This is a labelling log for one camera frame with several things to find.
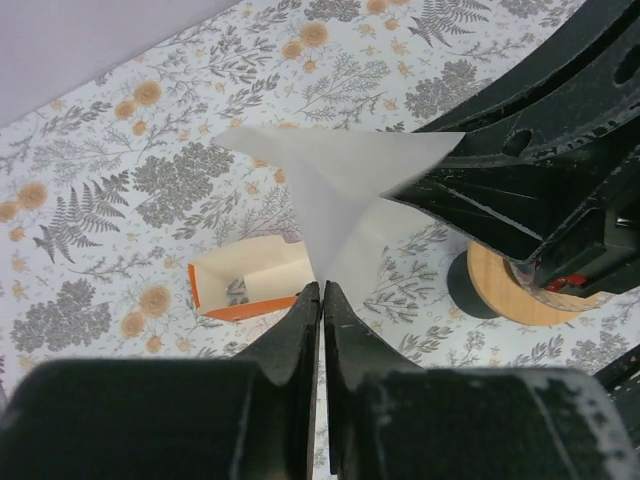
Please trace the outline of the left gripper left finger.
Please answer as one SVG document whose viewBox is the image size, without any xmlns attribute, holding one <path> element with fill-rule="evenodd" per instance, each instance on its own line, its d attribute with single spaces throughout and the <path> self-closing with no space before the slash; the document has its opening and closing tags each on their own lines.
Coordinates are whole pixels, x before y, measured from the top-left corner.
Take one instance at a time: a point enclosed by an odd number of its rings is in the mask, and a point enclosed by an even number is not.
<svg viewBox="0 0 640 480">
<path fill-rule="evenodd" d="M 35 368 L 1 418 L 5 479 L 308 479 L 320 292 L 225 359 Z"/>
</svg>

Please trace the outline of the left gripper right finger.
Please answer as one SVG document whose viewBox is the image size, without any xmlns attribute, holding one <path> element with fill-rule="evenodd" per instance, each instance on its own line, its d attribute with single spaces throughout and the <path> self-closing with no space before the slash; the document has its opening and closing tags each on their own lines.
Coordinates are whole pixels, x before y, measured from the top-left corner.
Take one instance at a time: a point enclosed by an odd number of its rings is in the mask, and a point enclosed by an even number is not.
<svg viewBox="0 0 640 480">
<path fill-rule="evenodd" d="M 623 418 L 564 368 L 408 360 L 324 289 L 330 468 L 341 479 L 632 479 Z"/>
</svg>

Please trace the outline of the orange coffee filter box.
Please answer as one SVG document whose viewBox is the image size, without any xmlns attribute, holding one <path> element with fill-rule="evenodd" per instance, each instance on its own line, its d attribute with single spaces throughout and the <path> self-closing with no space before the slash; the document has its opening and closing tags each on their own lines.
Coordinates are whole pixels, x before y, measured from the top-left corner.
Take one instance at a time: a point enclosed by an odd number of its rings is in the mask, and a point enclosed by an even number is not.
<svg viewBox="0 0 640 480">
<path fill-rule="evenodd" d="M 188 264 L 196 312 L 235 322 L 292 306 L 315 280 L 305 243 L 278 235 L 233 242 Z"/>
</svg>

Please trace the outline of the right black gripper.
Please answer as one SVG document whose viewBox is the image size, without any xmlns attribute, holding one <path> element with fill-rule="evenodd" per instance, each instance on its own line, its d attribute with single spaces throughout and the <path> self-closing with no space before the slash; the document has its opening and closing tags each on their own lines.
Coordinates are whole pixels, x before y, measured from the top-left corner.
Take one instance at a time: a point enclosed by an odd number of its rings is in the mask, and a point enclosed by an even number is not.
<svg viewBox="0 0 640 480">
<path fill-rule="evenodd" d="M 465 137 L 387 194 L 568 295 L 639 285 L 636 1 L 587 1 L 498 80 L 424 126 Z"/>
</svg>

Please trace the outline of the white paper coffee filter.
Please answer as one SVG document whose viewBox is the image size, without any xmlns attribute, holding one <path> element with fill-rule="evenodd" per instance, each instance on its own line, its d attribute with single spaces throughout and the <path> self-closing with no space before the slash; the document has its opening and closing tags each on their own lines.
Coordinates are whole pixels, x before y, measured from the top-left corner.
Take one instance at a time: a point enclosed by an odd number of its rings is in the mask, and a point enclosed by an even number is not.
<svg viewBox="0 0 640 480">
<path fill-rule="evenodd" d="M 214 141 L 284 171 L 316 280 L 338 283 L 357 304 L 378 283 L 383 248 L 428 221 L 393 195 L 433 169 L 463 137 L 245 126 Z"/>
</svg>

